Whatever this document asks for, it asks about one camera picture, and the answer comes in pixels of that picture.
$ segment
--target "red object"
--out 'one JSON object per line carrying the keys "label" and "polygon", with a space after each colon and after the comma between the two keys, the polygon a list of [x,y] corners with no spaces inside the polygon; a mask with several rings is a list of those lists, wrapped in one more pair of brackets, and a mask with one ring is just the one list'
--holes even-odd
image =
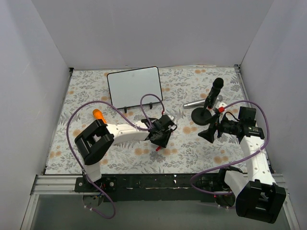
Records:
{"label": "red object", "polygon": [[220,112],[220,113],[222,113],[222,112],[224,112],[224,111],[225,111],[224,107],[220,107],[220,108],[219,108],[219,112]]}

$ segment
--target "floral tablecloth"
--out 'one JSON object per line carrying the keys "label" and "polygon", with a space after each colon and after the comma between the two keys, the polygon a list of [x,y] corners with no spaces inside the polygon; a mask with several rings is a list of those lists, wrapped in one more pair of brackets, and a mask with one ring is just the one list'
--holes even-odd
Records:
{"label": "floral tablecloth", "polygon": [[[118,70],[74,71],[66,99],[52,141],[45,174],[80,174],[81,169],[69,150],[65,129],[71,114],[82,104],[92,100],[110,102],[106,75]],[[173,133],[166,149],[156,152],[149,141],[131,141],[112,146],[100,161],[102,173],[196,173],[205,169],[236,161],[243,152],[235,137],[223,134],[211,144],[198,137],[207,126],[198,126],[191,119],[193,109],[183,109],[186,102],[206,98],[215,78],[224,79],[221,91],[223,102],[229,104],[243,100],[234,68],[171,68],[159,69],[166,113],[175,117],[178,129]],[[161,106],[153,105],[145,111],[150,117],[160,117]],[[230,111],[238,115],[240,105]],[[73,119],[70,138],[76,152],[74,138],[94,121],[92,111],[99,108],[107,122],[122,124],[125,121],[105,104],[91,104]],[[139,107],[129,109],[125,116],[131,121],[143,119]],[[237,167],[246,172],[245,164]]]}

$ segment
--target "orange cylinder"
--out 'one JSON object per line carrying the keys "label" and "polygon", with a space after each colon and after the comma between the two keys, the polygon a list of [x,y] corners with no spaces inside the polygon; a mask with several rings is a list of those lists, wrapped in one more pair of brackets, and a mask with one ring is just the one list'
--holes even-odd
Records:
{"label": "orange cylinder", "polygon": [[102,112],[99,109],[93,110],[93,116],[96,119],[101,119],[104,123],[106,123],[106,120],[105,120],[104,116],[102,115]]}

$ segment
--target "white wall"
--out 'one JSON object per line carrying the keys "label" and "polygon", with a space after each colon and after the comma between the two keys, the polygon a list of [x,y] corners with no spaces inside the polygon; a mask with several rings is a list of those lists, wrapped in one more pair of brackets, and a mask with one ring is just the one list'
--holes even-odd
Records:
{"label": "white wall", "polygon": [[0,229],[19,229],[69,70],[31,0],[0,1]]}
{"label": "white wall", "polygon": [[307,1],[275,0],[241,65],[251,100],[268,116],[268,154],[307,229]]}
{"label": "white wall", "polygon": [[273,0],[32,0],[69,67],[240,64]]}

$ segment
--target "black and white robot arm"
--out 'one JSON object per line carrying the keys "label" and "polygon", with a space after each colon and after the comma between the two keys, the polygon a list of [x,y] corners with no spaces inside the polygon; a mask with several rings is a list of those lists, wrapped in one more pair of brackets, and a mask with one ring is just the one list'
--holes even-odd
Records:
{"label": "black and white robot arm", "polygon": [[[264,134],[256,127],[256,109],[240,107],[237,121],[228,120],[223,112],[225,103],[218,103],[216,115],[210,118],[209,128],[199,133],[200,137],[214,142],[222,133],[236,135],[243,150],[244,157],[249,157],[264,145]],[[270,172],[266,155],[260,150],[258,154],[246,161],[248,178],[235,168],[221,169],[224,182],[236,197],[236,212],[241,217],[274,223],[286,198],[286,191],[279,187]]]}
{"label": "black and white robot arm", "polygon": [[149,140],[153,144],[165,148],[172,132],[176,129],[174,118],[162,115],[160,119],[150,118],[152,128],[140,130],[137,127],[148,129],[150,125],[147,119],[134,123],[135,127],[128,124],[113,125],[105,124],[97,119],[92,122],[79,136],[75,143],[83,159],[84,170],[93,181],[101,178],[100,160],[108,149],[115,144],[131,140]]}

